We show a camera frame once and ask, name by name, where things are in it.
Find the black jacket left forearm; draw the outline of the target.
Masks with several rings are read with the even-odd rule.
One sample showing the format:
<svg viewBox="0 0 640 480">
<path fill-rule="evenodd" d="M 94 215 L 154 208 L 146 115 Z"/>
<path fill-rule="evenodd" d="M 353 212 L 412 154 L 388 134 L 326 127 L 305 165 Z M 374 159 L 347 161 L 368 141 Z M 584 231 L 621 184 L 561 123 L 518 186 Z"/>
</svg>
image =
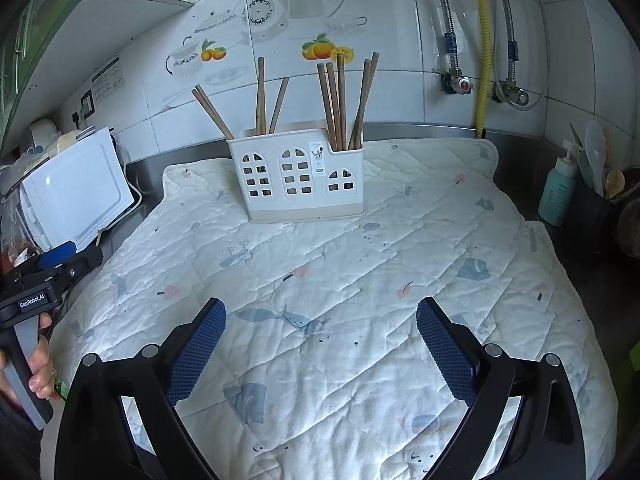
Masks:
<svg viewBox="0 0 640 480">
<path fill-rule="evenodd" d="M 42 431 L 38 430 L 15 399 L 9 385 L 1 381 L 1 478 L 41 478 Z"/>
</svg>

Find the person's left hand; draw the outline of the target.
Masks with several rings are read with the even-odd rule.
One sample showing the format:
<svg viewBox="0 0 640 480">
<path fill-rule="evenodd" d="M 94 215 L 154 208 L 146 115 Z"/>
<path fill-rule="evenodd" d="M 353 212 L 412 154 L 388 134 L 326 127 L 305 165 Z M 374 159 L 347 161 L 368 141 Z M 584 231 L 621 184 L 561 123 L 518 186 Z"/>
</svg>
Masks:
<svg viewBox="0 0 640 480">
<path fill-rule="evenodd" d="M 21 407 L 16 393 L 6 379 L 4 369 L 8 365 L 8 358 L 4 353 L 0 356 L 1 395 L 17 408 Z M 28 358 L 28 364 L 32 371 L 28 386 L 32 393 L 39 399 L 47 399 L 54 389 L 53 363 L 50 358 L 48 340 L 43 334 L 38 336 L 38 344 L 32 355 Z"/>
</svg>

